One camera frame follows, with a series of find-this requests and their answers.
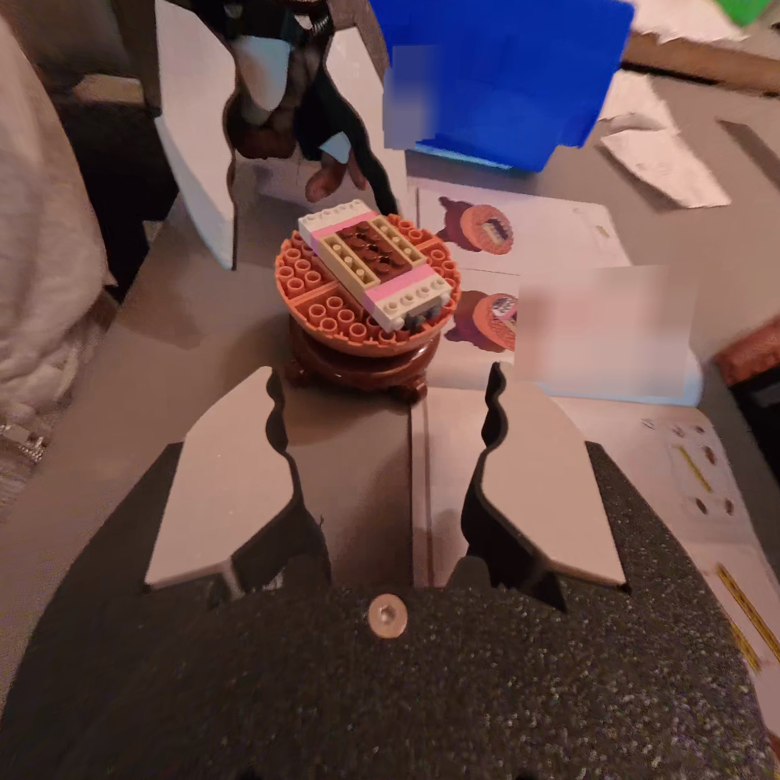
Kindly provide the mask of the blue plastic bin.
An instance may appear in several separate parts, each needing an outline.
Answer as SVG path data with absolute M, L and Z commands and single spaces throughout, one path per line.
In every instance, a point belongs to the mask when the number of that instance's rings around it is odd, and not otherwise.
M 389 55 L 385 144 L 539 172 L 582 147 L 635 8 L 616 1 L 371 2 Z

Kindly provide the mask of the pink brick plate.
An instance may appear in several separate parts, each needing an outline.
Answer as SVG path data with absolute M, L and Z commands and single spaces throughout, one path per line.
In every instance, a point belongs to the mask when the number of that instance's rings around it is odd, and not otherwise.
M 369 287 L 364 297 L 374 304 L 378 305 L 380 301 L 386 298 L 397 296 L 404 291 L 411 289 L 415 291 L 420 286 L 433 284 L 434 287 L 441 285 L 449 286 L 446 279 L 439 275 L 434 268 L 425 264 L 398 275 L 389 281 L 383 282 L 378 286 Z
M 353 206 L 352 203 L 341 204 L 338 207 L 306 214 L 298 219 L 298 233 L 310 247 L 314 247 L 326 236 L 335 235 L 340 230 L 378 216 L 374 210 L 353 208 Z

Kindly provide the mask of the grey desk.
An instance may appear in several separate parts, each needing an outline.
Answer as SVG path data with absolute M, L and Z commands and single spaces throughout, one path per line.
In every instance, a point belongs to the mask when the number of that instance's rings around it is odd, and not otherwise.
M 2 778 L 772 778 L 728 620 L 601 444 L 626 589 L 493 587 L 467 543 L 443 586 L 415 585 L 405 405 L 283 381 L 275 259 L 299 216 L 358 193 L 286 203 L 251 173 L 236 271 L 172 209 L 3 531 L 2 640 L 26 647 Z M 521 275 L 519 353 L 494 363 L 533 378 L 534 289 L 609 274 Z M 262 366 L 294 496 L 234 557 L 249 591 L 151 589 L 182 441 Z

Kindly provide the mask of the open building instruction booklet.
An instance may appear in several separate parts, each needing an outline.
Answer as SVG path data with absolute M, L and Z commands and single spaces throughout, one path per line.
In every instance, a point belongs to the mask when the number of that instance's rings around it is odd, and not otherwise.
M 462 276 L 464 304 L 410 413 L 414 583 L 440 587 L 466 553 L 460 516 L 482 450 L 484 390 L 493 362 L 512 361 L 510 307 L 521 275 L 578 275 L 630 265 L 599 204 L 411 180 L 416 225 L 438 232 Z M 583 438 L 601 444 L 682 541 L 728 619 L 772 746 L 778 750 L 778 585 L 752 528 L 726 450 L 696 407 L 703 376 L 687 359 L 671 398 L 608 390 L 548 393 Z

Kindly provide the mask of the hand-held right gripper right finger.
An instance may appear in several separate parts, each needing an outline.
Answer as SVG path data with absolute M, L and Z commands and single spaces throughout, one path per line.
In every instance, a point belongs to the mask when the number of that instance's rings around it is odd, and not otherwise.
M 493 363 L 461 514 L 467 554 L 491 586 L 559 592 L 557 576 L 624 590 L 629 580 L 580 430 L 543 390 Z

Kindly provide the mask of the tan brick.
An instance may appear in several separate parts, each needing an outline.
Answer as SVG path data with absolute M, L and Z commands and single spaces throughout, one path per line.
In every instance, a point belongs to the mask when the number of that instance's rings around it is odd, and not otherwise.
M 427 257 L 384 216 L 375 215 L 366 223 L 368 227 L 361 229 L 364 240 L 371 251 L 382 257 L 383 262 L 393 268 L 416 268 L 427 264 Z
M 318 239 L 318 249 L 322 260 L 332 260 L 329 268 L 338 268 L 341 277 L 362 289 L 389 281 L 395 270 L 391 254 L 381 251 L 379 234 L 367 221 L 330 229 Z

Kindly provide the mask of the white paper bag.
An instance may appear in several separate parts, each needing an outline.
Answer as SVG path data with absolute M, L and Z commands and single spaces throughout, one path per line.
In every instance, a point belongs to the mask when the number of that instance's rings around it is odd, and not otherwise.
M 612 77 L 599 121 L 608 122 L 613 132 L 678 131 L 668 104 L 654 91 L 650 76 L 623 69 Z
M 721 208 L 732 199 L 715 175 L 672 130 L 624 130 L 600 145 L 635 178 L 681 208 Z

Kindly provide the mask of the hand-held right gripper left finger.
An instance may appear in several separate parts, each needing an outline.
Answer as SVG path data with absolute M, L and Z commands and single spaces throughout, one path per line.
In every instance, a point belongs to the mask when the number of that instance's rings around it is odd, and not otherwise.
M 221 576 L 248 592 L 236 553 L 293 499 L 290 465 L 268 439 L 276 401 L 262 366 L 211 405 L 182 441 L 147 568 L 154 590 Z

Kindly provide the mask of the round orange lego pot build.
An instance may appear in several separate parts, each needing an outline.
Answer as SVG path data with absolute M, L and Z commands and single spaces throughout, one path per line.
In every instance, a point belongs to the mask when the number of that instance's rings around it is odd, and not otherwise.
M 318 243 L 310 247 L 298 229 L 282 243 L 275 259 L 276 285 L 291 317 L 308 336 L 353 356 L 395 356 L 423 346 L 450 322 L 461 298 L 461 274 L 442 240 L 396 214 L 384 217 L 427 257 L 427 265 L 453 287 L 452 298 L 446 305 L 426 312 L 431 314 L 429 318 L 408 315 L 403 330 L 384 332 L 361 305 L 368 288 L 344 279 L 338 268 L 329 268 L 332 260 L 322 260 Z M 395 268 L 392 278 L 410 270 Z

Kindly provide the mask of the dark building set box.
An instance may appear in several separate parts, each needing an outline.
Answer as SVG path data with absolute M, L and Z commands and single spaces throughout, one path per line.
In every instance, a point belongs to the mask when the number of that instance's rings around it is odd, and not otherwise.
M 779 482 L 779 317 L 721 350 L 715 364 Z

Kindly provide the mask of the person's left hand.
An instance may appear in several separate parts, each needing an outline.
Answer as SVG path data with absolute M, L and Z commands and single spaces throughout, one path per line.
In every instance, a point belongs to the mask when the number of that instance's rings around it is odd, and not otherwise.
M 266 112 L 243 86 L 229 118 L 229 139 L 248 159 L 288 159 L 296 150 L 318 169 L 305 186 L 305 196 L 317 203 L 335 193 L 346 175 L 358 190 L 367 180 L 345 132 L 335 131 L 304 71 L 288 71 L 286 90 L 278 106 Z

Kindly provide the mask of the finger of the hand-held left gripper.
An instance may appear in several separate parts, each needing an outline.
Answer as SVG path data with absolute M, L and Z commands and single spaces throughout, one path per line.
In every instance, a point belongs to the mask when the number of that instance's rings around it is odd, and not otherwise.
M 155 3 L 160 115 L 155 127 L 190 219 L 222 268 L 236 267 L 234 152 L 225 110 L 236 91 L 232 54 L 194 11 Z
M 357 27 L 337 30 L 328 43 L 321 92 L 331 92 L 336 121 L 384 215 L 406 216 L 405 152 L 385 145 L 384 85 Z

